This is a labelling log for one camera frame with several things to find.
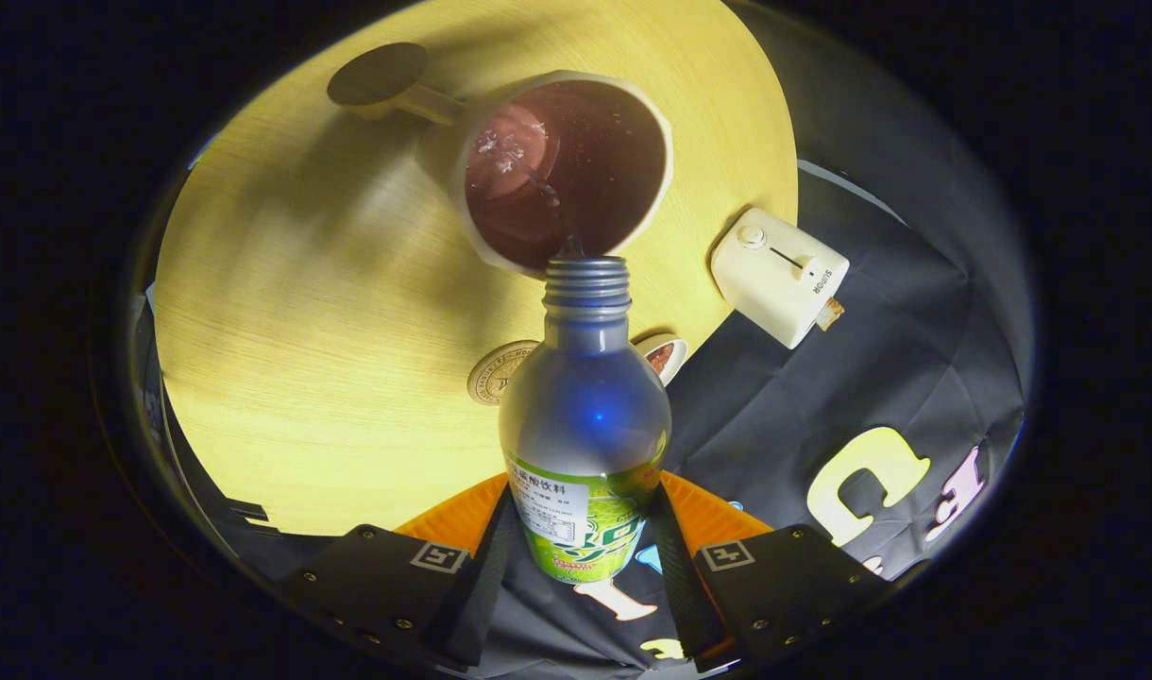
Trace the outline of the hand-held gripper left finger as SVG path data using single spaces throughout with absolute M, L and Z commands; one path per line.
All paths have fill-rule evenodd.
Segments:
M 510 481 L 498 474 L 396 530 L 356 526 L 276 591 L 382 662 L 467 672 L 482 662 L 518 528 Z

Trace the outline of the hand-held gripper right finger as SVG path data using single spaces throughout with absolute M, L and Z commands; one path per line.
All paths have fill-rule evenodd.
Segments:
M 670 473 L 647 526 L 680 644 L 702 672 L 785 662 L 894 594 L 809 526 L 770 528 Z

